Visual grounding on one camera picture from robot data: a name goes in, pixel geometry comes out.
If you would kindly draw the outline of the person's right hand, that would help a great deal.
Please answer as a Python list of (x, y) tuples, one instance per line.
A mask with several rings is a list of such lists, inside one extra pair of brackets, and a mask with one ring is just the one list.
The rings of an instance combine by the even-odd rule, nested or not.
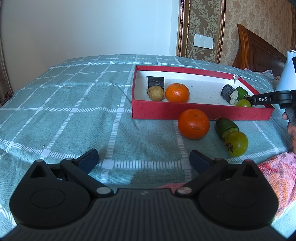
[(288, 125), (287, 125), (287, 133), (290, 136), (290, 140), (291, 140), (291, 144), (292, 144), (292, 151), (296, 154), (296, 127), (291, 124), (286, 113), (283, 113), (281, 117), (283, 120), (289, 121)]

